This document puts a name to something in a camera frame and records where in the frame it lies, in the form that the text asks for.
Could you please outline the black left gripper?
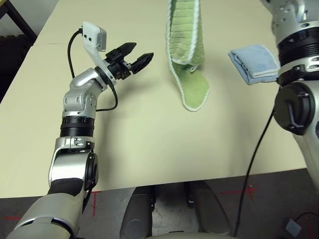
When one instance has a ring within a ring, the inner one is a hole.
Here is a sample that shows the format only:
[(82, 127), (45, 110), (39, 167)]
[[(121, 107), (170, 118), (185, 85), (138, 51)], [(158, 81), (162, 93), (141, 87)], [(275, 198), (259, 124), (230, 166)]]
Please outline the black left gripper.
[(124, 57), (129, 55), (135, 46), (135, 42), (126, 42), (119, 48), (113, 49), (112, 51), (106, 54), (105, 60), (109, 63), (107, 68), (112, 73), (115, 80), (124, 80), (125, 78), (131, 75), (130, 71), (133, 74), (136, 74), (140, 72), (142, 69), (144, 69), (151, 62), (154, 54), (145, 53), (131, 65), (130, 63), (127, 63), (124, 60)]

